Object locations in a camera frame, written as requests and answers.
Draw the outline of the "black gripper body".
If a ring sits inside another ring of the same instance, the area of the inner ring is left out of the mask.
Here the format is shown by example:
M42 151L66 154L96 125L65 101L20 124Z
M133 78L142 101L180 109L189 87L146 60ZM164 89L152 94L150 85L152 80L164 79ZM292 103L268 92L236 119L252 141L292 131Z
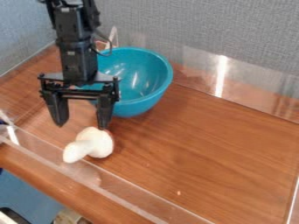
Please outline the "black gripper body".
M113 102L120 99L118 82L121 79L101 72L86 81L65 80L61 73L41 73L37 76L41 89L40 95L46 103L64 100L96 100L106 95Z

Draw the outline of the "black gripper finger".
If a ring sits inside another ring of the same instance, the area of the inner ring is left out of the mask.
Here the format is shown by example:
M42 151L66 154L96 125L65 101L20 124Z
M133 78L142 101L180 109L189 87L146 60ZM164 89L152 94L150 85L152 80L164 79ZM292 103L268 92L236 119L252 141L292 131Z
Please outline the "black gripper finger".
M112 119L114 101L109 97L97 99L97 127L101 130L108 128Z
M57 93L45 93L42 99L50 113L54 124L61 127L69 119L68 99L62 98Z

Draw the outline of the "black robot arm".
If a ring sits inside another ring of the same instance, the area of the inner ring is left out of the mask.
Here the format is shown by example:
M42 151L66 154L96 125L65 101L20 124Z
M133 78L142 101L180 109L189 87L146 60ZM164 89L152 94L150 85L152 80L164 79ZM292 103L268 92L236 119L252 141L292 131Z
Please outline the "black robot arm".
M116 76L98 71L94 36L98 32L98 9L93 0L37 0L45 4L56 46L60 49L61 71L38 75L40 95L57 126L69 119L68 100L93 100L97 105L97 127L105 129L120 99Z

